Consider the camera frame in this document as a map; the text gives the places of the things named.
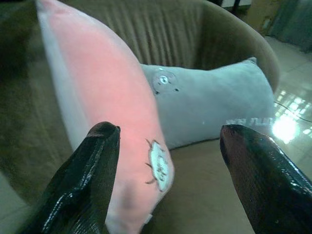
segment cable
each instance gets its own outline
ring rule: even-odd
[[[280,106],[286,108],[287,110],[289,110],[291,113],[293,113],[294,116],[298,117],[299,119],[302,119],[302,120],[304,120],[304,121],[306,121],[306,122],[312,123],[312,121],[307,120],[307,119],[305,119],[305,118],[302,118],[302,117],[296,115],[296,114],[295,114],[291,109],[289,109],[287,106],[284,106],[283,104],[278,103],[277,101],[274,101],[274,102],[275,102],[276,104],[278,104],[278,105],[280,105]]]

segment light blue pillow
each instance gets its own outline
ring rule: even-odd
[[[268,134],[274,96],[256,58],[203,71],[142,65],[169,149],[219,138],[222,125]]]

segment brown armchair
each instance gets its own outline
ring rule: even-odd
[[[277,58],[247,24],[205,0],[67,0],[115,31],[144,64],[209,70],[255,56],[272,90]],[[71,155],[33,1],[0,20],[0,169],[28,204]],[[219,142],[172,151],[171,191],[149,223],[153,233],[253,233]]]

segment pink pillow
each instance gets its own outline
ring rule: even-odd
[[[98,122],[121,128],[106,226],[111,233],[139,233],[174,178],[151,88],[134,54],[107,26],[56,0],[37,6],[73,149]]]

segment pillow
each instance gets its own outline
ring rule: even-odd
[[[274,96],[256,58],[210,71],[156,65],[142,69],[169,149],[219,138],[226,124],[270,133]]]
[[[153,92],[136,57],[107,26],[56,0],[37,0],[37,7],[72,147],[99,122],[121,129],[115,183],[102,222],[111,233],[139,233],[174,177]]]

